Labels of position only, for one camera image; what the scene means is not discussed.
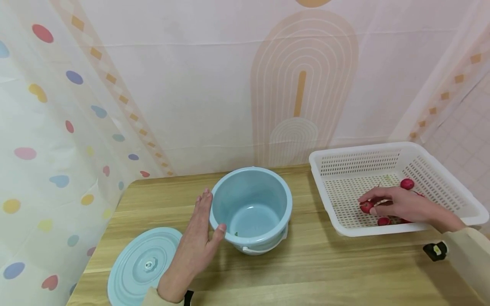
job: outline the bucket lid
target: bucket lid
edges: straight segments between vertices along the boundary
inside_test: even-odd
[[[156,288],[170,266],[181,237],[176,229],[159,227],[132,240],[109,274],[107,295],[111,305],[141,305],[148,288]]]

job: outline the light blue bucket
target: light blue bucket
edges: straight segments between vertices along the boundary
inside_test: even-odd
[[[225,240],[241,252],[260,255],[286,238],[293,197],[276,173],[241,168],[222,177],[212,193],[211,226],[226,224]]]

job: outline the hand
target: hand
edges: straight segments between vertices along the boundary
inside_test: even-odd
[[[158,283],[158,294],[168,302],[179,303],[184,299],[192,280],[211,263],[224,238],[226,225],[220,224],[209,240],[208,224],[212,200],[213,194],[208,188],[202,196],[197,197],[194,213],[172,263]]]
[[[441,205],[400,187],[375,187],[359,198],[361,203],[367,200],[373,203],[388,200],[371,208],[369,213],[372,215],[390,215],[411,222],[429,223],[441,233],[455,232],[466,226]]]

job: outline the wooden surface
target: wooden surface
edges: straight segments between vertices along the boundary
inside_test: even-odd
[[[339,236],[309,166],[275,171],[293,194],[288,238],[257,257],[223,241],[212,264],[193,283],[193,305],[483,305],[448,262],[431,262],[423,253],[423,244],[437,240],[438,233]],[[123,248],[155,227],[184,232],[196,196],[223,175],[131,184],[68,305],[110,305],[107,278]]]

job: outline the sleeve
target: sleeve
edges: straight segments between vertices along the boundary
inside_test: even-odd
[[[184,306],[184,301],[178,304],[167,302],[158,295],[155,288],[150,287],[141,306]]]
[[[444,233],[451,265],[485,304],[490,305],[490,240],[472,228]]]

